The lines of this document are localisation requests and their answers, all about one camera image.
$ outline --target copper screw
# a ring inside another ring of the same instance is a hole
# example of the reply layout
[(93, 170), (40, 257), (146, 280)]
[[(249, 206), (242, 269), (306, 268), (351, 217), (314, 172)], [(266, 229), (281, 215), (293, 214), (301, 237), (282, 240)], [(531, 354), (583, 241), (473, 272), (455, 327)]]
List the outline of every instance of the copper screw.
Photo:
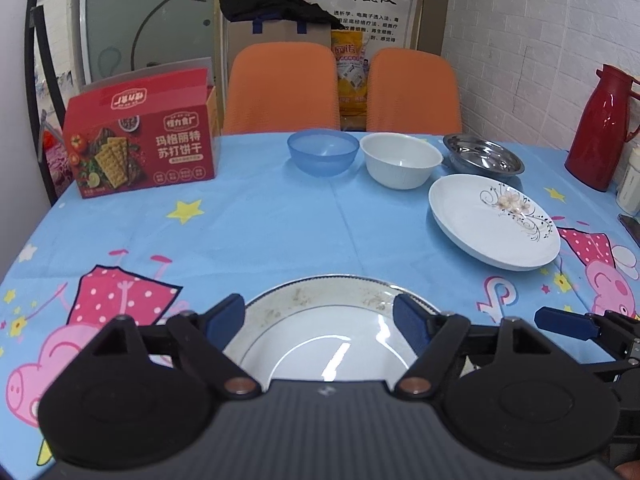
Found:
[(249, 377), (234, 377), (225, 382), (225, 390), (235, 395), (250, 394), (256, 386), (255, 381)]
[(400, 389), (409, 395), (421, 395), (431, 390), (431, 383), (422, 377), (407, 377), (400, 381)]

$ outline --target phone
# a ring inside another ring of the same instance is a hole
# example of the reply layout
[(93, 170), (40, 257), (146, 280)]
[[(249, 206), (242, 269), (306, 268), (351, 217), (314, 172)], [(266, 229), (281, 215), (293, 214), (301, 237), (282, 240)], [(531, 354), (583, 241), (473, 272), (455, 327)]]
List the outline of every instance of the phone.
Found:
[(620, 223), (625, 227), (636, 244), (638, 244), (638, 247), (640, 247), (640, 222), (632, 216), (627, 215), (618, 215), (618, 220), (620, 220)]

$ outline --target lime image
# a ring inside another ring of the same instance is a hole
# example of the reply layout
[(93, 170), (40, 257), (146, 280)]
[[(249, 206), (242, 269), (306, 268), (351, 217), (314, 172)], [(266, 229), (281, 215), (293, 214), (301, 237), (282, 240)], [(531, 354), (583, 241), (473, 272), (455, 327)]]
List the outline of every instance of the lime image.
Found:
[(98, 175), (97, 173), (89, 173), (87, 183), (89, 184), (89, 187), (100, 186), (100, 175)]

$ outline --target orange chair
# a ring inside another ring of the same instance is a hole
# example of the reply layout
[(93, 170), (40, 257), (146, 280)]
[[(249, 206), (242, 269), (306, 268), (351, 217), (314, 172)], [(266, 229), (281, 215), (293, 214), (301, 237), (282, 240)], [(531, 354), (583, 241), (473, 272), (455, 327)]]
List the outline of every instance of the orange chair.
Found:
[(449, 63), (407, 48), (378, 51), (369, 70), (367, 131), (461, 133), (458, 83)]
[(261, 43), (236, 56), (223, 133), (340, 129), (334, 54), (315, 43)]

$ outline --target red thermos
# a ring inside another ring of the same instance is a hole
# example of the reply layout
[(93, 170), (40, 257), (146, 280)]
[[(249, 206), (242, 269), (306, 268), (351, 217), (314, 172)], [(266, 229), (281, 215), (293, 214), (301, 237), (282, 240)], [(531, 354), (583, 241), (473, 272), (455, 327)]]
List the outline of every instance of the red thermos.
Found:
[(587, 186), (606, 191), (624, 143), (640, 132), (640, 126), (628, 131), (629, 98), (640, 100), (631, 87), (640, 81), (611, 65), (596, 74), (600, 82), (587, 101), (564, 166)]

